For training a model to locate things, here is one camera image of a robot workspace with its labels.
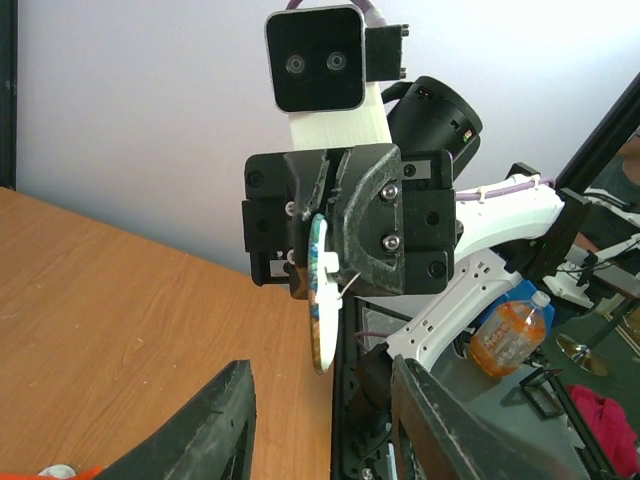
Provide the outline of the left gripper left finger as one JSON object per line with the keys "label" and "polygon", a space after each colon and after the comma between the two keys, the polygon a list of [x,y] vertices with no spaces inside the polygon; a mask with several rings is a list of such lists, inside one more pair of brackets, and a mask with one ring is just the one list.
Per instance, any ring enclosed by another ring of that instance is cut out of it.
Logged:
{"label": "left gripper left finger", "polygon": [[97,477],[248,479],[256,418],[251,363],[231,361],[156,432]]}

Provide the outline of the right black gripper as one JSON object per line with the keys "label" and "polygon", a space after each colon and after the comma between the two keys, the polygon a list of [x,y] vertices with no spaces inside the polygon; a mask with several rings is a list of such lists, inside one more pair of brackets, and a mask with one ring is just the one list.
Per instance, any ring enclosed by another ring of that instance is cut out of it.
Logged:
{"label": "right black gripper", "polygon": [[327,222],[333,278],[362,296],[441,292],[462,228],[453,184],[480,146],[479,115],[422,76],[387,88],[387,143],[256,154],[244,167],[244,245],[255,284],[311,296],[311,223]]}

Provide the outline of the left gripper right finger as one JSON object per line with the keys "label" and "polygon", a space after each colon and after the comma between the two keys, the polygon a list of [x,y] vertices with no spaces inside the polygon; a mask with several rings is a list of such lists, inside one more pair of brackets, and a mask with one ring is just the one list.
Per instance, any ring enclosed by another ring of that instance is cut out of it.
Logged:
{"label": "left gripper right finger", "polygon": [[562,419],[541,419],[515,386],[469,403],[413,359],[394,359],[392,441],[401,479],[586,479]]}

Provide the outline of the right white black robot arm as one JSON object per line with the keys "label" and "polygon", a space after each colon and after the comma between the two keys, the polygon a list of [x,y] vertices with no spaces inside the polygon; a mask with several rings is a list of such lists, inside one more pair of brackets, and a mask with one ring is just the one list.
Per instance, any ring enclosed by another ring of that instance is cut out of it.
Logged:
{"label": "right white black robot arm", "polygon": [[520,281],[555,273],[585,201],[516,168],[497,184],[453,188],[481,121],[427,76],[384,93],[391,141],[259,154],[245,165],[244,241],[257,285],[285,283],[309,308],[312,363],[331,366],[343,296],[422,295],[387,340],[389,357],[432,367],[445,347]]}

